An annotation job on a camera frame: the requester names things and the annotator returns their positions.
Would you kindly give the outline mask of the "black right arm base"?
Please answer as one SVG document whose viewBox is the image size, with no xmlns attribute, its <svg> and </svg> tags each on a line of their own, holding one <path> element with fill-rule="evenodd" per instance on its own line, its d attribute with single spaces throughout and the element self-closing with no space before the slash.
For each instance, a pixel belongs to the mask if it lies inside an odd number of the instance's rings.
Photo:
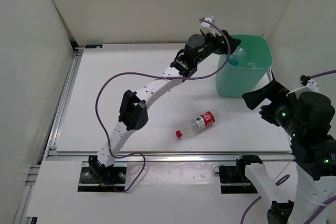
<svg viewBox="0 0 336 224">
<path fill-rule="evenodd" d="M 213 169 L 219 175 L 221 194 L 256 194 L 256 188 L 245 176 L 246 166 L 254 163 L 263 164 L 257 155 L 243 155 L 235 160 L 234 166 L 219 165 L 217 172 Z"/>
</svg>

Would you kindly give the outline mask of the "blue label plastic bottle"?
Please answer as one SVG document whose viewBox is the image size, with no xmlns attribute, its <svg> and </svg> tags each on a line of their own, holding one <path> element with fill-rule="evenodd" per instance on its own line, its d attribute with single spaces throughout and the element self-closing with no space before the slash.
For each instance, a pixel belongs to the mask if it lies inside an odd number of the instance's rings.
<svg viewBox="0 0 336 224">
<path fill-rule="evenodd" d="M 234 67 L 238 67 L 246 58 L 246 50 L 238 47 L 229 57 L 228 63 Z"/>
</svg>

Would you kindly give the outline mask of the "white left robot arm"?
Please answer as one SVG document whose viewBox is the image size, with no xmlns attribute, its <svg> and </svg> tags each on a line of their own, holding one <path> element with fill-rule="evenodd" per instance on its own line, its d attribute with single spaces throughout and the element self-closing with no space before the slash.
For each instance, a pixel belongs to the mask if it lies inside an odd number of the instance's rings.
<svg viewBox="0 0 336 224">
<path fill-rule="evenodd" d="M 192 35 L 160 76 L 150 76 L 152 81 L 136 91 L 127 90 L 122 97 L 117 123 L 111 133 L 106 133 L 106 144 L 96 155 L 89 156 L 90 175 L 101 183 L 110 179 L 112 167 L 120 158 L 119 151 L 128 138 L 148 122 L 150 106 L 173 87 L 192 80 L 198 64 L 208 56 L 230 56 L 240 44 L 241 40 L 231 37 L 226 30 L 221 30 L 220 35 Z"/>
</svg>

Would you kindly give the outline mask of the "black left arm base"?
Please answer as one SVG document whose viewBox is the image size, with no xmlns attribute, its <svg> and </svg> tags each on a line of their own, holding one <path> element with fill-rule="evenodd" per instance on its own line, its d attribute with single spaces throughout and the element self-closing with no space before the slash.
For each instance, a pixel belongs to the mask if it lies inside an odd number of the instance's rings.
<svg viewBox="0 0 336 224">
<path fill-rule="evenodd" d="M 125 190 L 127 165 L 112 166 L 101 177 L 94 175 L 88 164 L 81 167 L 77 191 L 120 193 Z"/>
</svg>

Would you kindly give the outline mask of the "red label plastic bottle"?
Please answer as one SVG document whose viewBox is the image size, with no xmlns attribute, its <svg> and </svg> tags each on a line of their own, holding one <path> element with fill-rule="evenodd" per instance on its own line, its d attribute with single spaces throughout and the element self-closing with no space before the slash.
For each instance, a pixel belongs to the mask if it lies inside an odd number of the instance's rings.
<svg viewBox="0 0 336 224">
<path fill-rule="evenodd" d="M 175 136 L 179 140 L 191 139 L 200 135 L 216 123 L 218 123 L 218 112 L 215 110 L 206 111 L 203 114 L 192 118 L 191 123 L 188 126 L 177 130 Z"/>
</svg>

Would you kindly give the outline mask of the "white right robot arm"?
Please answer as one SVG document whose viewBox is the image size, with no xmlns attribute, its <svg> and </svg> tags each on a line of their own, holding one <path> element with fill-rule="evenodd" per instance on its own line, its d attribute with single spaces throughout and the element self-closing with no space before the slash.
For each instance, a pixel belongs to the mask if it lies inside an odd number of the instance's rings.
<svg viewBox="0 0 336 224">
<path fill-rule="evenodd" d="M 247 107 L 260 108 L 262 119 L 290 137 L 296 163 L 294 200 L 272 181 L 261 159 L 245 155 L 236 161 L 236 177 L 250 181 L 265 202 L 269 223 L 327 223 L 335 201 L 335 139 L 329 134 L 335 109 L 331 100 L 309 81 L 289 91 L 277 81 L 243 94 Z"/>
</svg>

